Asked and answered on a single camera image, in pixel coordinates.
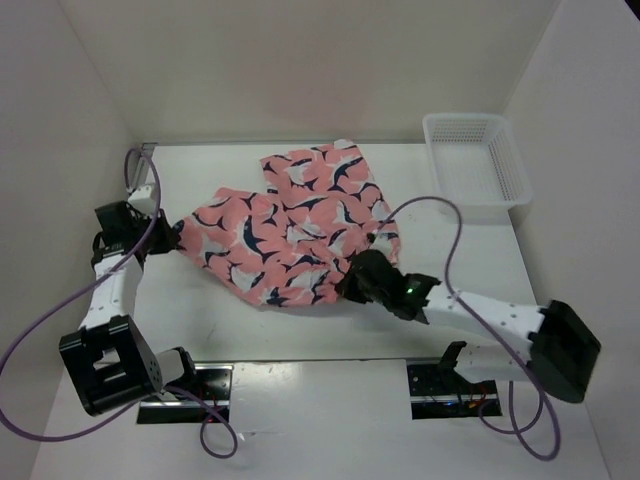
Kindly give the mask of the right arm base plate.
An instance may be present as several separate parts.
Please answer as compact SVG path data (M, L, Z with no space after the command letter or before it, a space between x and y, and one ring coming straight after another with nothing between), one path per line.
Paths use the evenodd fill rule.
M408 361L406 373L413 420L502 415L494 381L470 383L431 360Z

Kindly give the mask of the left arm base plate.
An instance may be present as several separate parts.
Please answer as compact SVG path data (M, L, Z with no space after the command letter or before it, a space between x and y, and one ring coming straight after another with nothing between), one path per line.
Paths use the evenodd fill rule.
M197 364L194 385L183 386L208 406L229 420L233 366ZM163 393L151 396L139 404L136 423L139 425L200 424L208 416L198 402L182 394Z

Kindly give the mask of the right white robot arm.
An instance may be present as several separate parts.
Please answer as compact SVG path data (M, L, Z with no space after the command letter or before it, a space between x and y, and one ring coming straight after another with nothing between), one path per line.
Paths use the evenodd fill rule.
M356 303L377 303L396 317L447 327L487 339L449 344L438 366L440 385L450 393L484 381L527 381L560 401L583 402L601 343L566 303L546 306L499 301L449 291L435 277L403 274L377 250L354 256L338 294Z

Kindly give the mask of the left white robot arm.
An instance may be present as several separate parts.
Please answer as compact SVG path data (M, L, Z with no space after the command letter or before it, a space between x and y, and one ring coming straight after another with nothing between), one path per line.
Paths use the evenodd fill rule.
M98 282L78 330L63 336L59 353L76 393L91 416L161 393L185 400L200 376L189 353L155 353L133 320L138 286L149 255L175 249L177 232L159 206L149 213L127 201L95 209L100 225L91 266Z

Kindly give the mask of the pink shark print shorts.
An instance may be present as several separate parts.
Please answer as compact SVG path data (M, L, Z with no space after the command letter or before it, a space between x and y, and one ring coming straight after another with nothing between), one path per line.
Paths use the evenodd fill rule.
M350 259L370 249L367 234L399 235L363 153L336 140L260 164L265 192L218 189L178 221L178 252L253 306L336 302Z

